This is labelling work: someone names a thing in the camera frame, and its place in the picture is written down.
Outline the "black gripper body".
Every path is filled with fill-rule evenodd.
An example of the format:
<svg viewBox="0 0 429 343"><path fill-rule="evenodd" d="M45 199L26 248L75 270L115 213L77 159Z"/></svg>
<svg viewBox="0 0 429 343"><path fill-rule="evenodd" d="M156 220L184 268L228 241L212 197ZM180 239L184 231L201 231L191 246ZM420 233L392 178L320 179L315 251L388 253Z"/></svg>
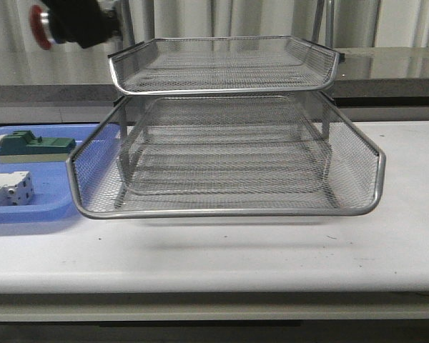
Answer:
<svg viewBox="0 0 429 343"><path fill-rule="evenodd" d="M122 38L119 1L43 1L42 29L52 44L87 49Z"/></svg>

